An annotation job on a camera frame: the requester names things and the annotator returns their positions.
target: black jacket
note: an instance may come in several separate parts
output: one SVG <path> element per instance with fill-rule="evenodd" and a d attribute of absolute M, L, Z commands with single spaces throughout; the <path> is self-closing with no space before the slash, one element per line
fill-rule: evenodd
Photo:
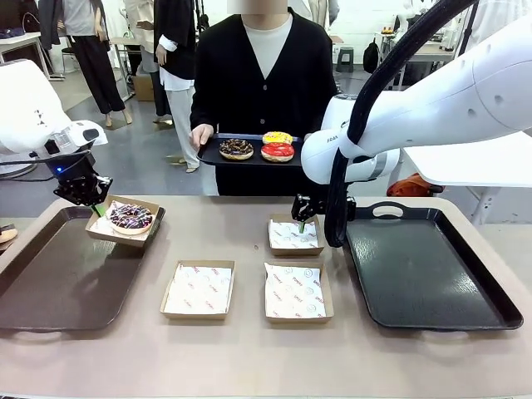
<path fill-rule="evenodd" d="M 297 13 L 273 70 L 264 79 L 240 15 L 202 34 L 191 127 L 207 123 L 223 133 L 262 135 L 285 131 L 304 137 L 321 128 L 337 93 L 333 79 L 333 44 L 318 24 Z M 283 167 L 216 168 L 221 195 L 306 194 L 302 170 Z"/>
<path fill-rule="evenodd" d="M 101 18 L 106 24 L 106 11 L 103 8 L 101 0 L 90 0 L 96 10 L 100 8 Z M 57 32 L 57 23 L 64 20 L 63 1 L 62 0 L 39 0 L 39 22 L 41 23 L 41 43 L 42 46 L 50 50 L 52 44 L 59 45 L 59 33 Z"/>
<path fill-rule="evenodd" d="M 155 1 L 155 48 L 162 35 L 177 44 L 177 49 L 166 56 L 165 69 L 181 79 L 195 78 L 196 34 L 192 1 Z"/>

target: hand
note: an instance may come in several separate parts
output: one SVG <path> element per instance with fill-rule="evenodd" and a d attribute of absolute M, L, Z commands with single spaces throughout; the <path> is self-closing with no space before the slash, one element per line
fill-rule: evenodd
<path fill-rule="evenodd" d="M 164 47 L 161 45 L 157 46 L 157 49 L 155 50 L 155 54 L 157 56 L 157 61 L 159 61 L 159 65 L 164 66 L 166 64 L 166 54 L 168 52 Z"/>
<path fill-rule="evenodd" d="M 214 127 L 207 125 L 206 123 L 196 126 L 192 131 L 192 137 L 190 137 L 190 144 L 195 148 L 196 151 L 200 150 L 202 145 L 207 144 L 207 141 L 213 136 Z"/>
<path fill-rule="evenodd" d="M 136 23 L 136 27 L 145 31 L 153 31 L 154 25 L 150 21 L 139 21 Z"/>
<path fill-rule="evenodd" d="M 103 32 L 103 27 L 101 27 L 101 24 L 97 23 L 94 28 L 96 29 L 96 37 L 100 39 L 100 42 L 104 42 L 106 40 L 106 33 Z"/>

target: donut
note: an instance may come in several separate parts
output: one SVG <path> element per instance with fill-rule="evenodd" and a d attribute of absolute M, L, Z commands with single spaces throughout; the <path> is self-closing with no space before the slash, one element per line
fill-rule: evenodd
<path fill-rule="evenodd" d="M 219 146 L 219 153 L 228 160 L 248 160 L 253 152 L 253 146 L 246 140 L 229 139 Z"/>
<path fill-rule="evenodd" d="M 295 149 L 285 143 L 270 143 L 265 145 L 261 151 L 263 158 L 270 162 L 288 162 L 295 153 Z"/>
<path fill-rule="evenodd" d="M 145 233 L 150 229 L 152 222 L 153 214 L 140 205 L 126 204 L 111 212 L 111 227 L 120 234 Z"/>
<path fill-rule="evenodd" d="M 282 131 L 270 131 L 263 135 L 263 144 L 270 143 L 286 143 L 292 144 L 293 137 L 288 133 L 283 133 Z"/>

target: black tray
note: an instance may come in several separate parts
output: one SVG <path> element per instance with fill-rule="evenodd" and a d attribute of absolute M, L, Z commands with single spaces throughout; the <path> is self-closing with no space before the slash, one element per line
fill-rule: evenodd
<path fill-rule="evenodd" d="M 0 274 L 0 329 L 53 333 L 99 330 L 118 316 L 160 227 L 145 247 L 92 239 L 92 211 L 62 209 Z"/>
<path fill-rule="evenodd" d="M 394 207 L 402 216 L 376 216 Z M 438 209 L 358 208 L 347 236 L 373 320 L 387 328 L 512 330 L 523 316 Z"/>
<path fill-rule="evenodd" d="M 248 160 L 226 160 L 219 153 L 219 145 L 228 139 L 242 139 L 251 143 L 254 149 L 253 156 Z M 253 165 L 253 166 L 275 166 L 275 167 L 301 167 L 301 149 L 303 148 L 303 139 L 293 138 L 293 148 L 296 154 L 289 162 L 269 162 L 261 156 L 263 147 L 263 135 L 235 135 L 232 133 L 219 133 L 214 135 L 206 145 L 199 150 L 198 158 L 207 165 L 227 166 L 227 165 Z"/>

